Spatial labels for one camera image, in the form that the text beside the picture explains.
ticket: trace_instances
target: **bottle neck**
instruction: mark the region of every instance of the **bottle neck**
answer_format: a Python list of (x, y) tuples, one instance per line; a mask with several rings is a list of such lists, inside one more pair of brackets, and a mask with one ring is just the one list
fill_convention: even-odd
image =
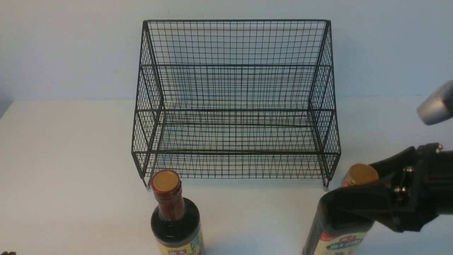
[(179, 182), (178, 187), (169, 193), (154, 193), (159, 203), (159, 215), (163, 220), (175, 221), (184, 216), (185, 204), (182, 192), (181, 182)]

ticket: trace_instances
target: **bottle label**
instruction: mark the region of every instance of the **bottle label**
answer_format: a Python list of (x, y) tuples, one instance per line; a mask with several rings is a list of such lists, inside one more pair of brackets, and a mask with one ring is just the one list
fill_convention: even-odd
[(342, 187), (349, 187), (349, 186), (352, 186), (352, 184), (348, 180), (345, 180)]
[(166, 247), (159, 242), (158, 244), (162, 255), (204, 255), (203, 236), (201, 234), (201, 230), (190, 243), (182, 247)]
[(313, 255), (354, 255), (365, 235), (366, 232), (341, 236), (322, 233)]

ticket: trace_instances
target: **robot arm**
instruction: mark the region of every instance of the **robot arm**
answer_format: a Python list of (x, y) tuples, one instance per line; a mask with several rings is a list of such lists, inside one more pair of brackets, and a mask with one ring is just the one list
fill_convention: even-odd
[(332, 206), (396, 232), (420, 231), (437, 216), (453, 214), (453, 151), (430, 143), (371, 166), (380, 180), (329, 192)]

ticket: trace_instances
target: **black wire rack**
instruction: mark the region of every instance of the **black wire rack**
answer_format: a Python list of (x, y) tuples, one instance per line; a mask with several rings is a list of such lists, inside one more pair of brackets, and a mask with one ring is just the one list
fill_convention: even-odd
[(146, 20), (132, 156), (146, 187), (189, 178), (331, 181), (341, 149), (329, 20)]

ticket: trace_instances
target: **red logo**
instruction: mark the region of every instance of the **red logo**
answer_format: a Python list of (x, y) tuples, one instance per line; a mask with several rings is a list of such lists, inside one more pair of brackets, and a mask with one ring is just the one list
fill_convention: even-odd
[(321, 241), (329, 242), (329, 241), (332, 241), (335, 238), (336, 238), (336, 236), (329, 236), (329, 235), (327, 235), (326, 233), (323, 232), (321, 234), (321, 238), (320, 239), (321, 239)]
[(345, 236), (342, 239), (340, 239), (340, 242), (350, 242), (352, 240), (355, 240), (356, 238), (357, 238), (356, 235)]
[(348, 181), (344, 181), (343, 187), (349, 187), (349, 186), (352, 186), (352, 184)]
[(187, 250), (173, 250), (169, 251), (169, 255), (185, 255), (187, 254)]

